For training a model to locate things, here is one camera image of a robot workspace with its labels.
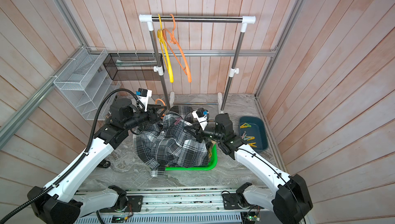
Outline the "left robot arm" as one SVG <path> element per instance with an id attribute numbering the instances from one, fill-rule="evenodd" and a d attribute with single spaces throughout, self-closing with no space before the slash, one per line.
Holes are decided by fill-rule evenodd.
<path id="1" fill-rule="evenodd" d="M 110 117 L 82 152 L 60 175 L 44 187 L 34 187 L 27 194 L 36 217 L 47 224 L 73 224 L 77 219 L 102 209 L 124 211 L 128 207 L 125 190 L 110 186 L 100 192 L 76 196 L 90 173 L 128 137 L 129 130 L 144 123 L 156 123 L 164 106 L 147 104 L 136 111 L 132 101 L 117 99 L 110 106 Z"/>

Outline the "yellow plastic hanger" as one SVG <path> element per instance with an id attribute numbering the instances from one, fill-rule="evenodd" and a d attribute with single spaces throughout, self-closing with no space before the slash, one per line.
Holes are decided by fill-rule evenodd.
<path id="1" fill-rule="evenodd" d="M 159 14 L 158 14 L 158 19 L 159 19 L 160 29 L 157 31 L 157 37 L 159 39 L 161 53 L 164 57 L 164 63 L 166 66 L 166 70 L 169 75 L 169 81 L 170 81 L 170 83 L 173 83 L 174 82 L 174 75 L 173 75 L 172 65 L 171 65 L 171 61 L 170 61 L 170 57 L 169 57 L 169 53 L 168 53 L 167 43 L 165 41 L 165 37 L 163 34 L 163 32 L 164 32 L 163 24 L 161 22 L 161 17 Z"/>

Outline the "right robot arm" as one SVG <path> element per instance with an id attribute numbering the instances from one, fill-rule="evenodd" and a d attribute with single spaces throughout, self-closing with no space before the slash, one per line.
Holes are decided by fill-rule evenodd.
<path id="1" fill-rule="evenodd" d="M 274 212 L 283 224 L 299 224 L 313 209 L 306 181 L 298 174 L 290 175 L 269 163 L 233 131 L 228 114 L 218 114 L 209 120 L 208 113 L 192 113 L 198 127 L 191 133 L 196 139 L 210 139 L 217 143 L 225 155 L 243 164 L 253 172 L 266 189 L 244 184 L 237 190 L 241 199 L 250 206 L 263 207 Z"/>

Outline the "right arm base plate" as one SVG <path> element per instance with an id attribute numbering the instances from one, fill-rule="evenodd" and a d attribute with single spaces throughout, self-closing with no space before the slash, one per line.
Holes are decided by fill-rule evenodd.
<path id="1" fill-rule="evenodd" d="M 243 196 L 239 193 L 230 193 L 223 191 L 221 193 L 223 206 L 225 210 L 240 210 L 240 209 L 254 209 L 256 206 L 247 203 Z"/>

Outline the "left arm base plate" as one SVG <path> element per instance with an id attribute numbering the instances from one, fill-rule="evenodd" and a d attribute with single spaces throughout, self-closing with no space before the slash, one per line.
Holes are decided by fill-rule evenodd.
<path id="1" fill-rule="evenodd" d="M 144 197 L 142 195 L 128 195 L 123 207 L 114 206 L 99 210 L 100 213 L 137 213 L 142 209 Z"/>

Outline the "grey plaid shirt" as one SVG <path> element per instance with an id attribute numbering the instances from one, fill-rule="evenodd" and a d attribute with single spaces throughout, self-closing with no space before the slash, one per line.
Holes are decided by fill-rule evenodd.
<path id="1" fill-rule="evenodd" d="M 137 128 L 133 137 L 136 153 L 151 169 L 152 177 L 164 175 L 166 166 L 191 167 L 206 157 L 211 141 L 199 142 L 187 131 L 194 125 L 192 112 L 191 106 L 173 106 L 162 121 Z M 174 125 L 178 117 L 183 118 L 183 124 Z"/>

